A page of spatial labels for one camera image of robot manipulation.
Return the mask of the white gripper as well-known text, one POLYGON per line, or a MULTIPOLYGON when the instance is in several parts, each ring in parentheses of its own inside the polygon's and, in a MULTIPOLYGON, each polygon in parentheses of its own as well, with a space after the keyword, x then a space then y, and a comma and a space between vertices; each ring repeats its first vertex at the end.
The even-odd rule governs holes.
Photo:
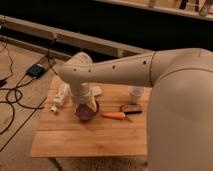
POLYGON ((93 112, 97 111, 96 100, 88 83, 71 84, 70 91, 75 107, 79 104, 88 104, 88 107, 93 112))

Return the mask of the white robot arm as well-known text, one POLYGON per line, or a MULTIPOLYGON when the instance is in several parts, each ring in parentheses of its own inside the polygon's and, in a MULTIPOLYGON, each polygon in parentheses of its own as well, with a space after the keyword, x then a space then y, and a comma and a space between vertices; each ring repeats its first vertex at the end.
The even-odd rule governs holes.
POLYGON ((77 104, 91 99, 92 82, 150 87, 149 171, 213 171, 213 52, 175 49, 100 63, 80 52, 59 76, 77 104))

